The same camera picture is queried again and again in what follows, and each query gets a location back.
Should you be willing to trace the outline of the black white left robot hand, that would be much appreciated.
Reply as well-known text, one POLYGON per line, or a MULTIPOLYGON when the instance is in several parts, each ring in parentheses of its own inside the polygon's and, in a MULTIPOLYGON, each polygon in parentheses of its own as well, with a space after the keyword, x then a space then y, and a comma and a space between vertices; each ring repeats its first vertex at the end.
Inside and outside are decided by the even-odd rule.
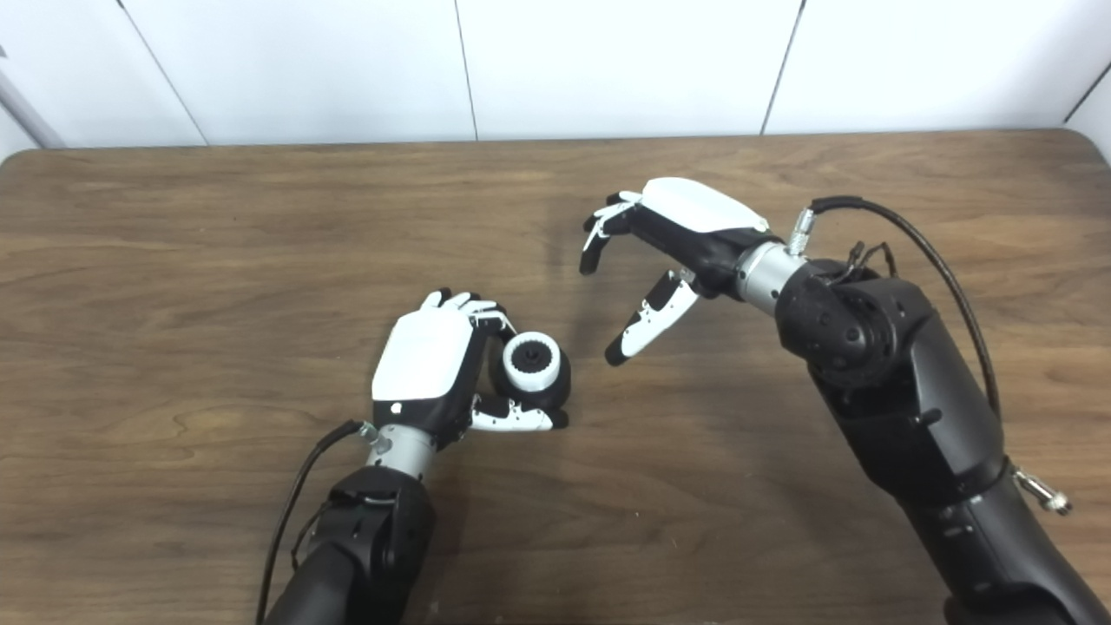
POLYGON ((517 331, 506 309, 439 288, 397 319, 371 380, 372 422, 412 429, 437 451, 468 430, 570 426, 570 360, 553 337, 517 331))

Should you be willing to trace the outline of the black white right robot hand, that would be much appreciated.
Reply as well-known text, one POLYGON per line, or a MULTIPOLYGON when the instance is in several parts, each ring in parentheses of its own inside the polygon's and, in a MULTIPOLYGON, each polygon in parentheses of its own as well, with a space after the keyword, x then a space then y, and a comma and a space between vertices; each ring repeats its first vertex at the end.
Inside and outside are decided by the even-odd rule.
POLYGON ((643 189, 620 191, 583 224, 587 234, 579 272, 598 270, 602 250, 614 236, 635 236, 679 262, 635 308, 607 345, 609 365, 622 365, 678 323, 700 299, 739 299, 741 261, 747 253, 781 241, 765 218, 705 183, 677 177, 651 179, 643 189))

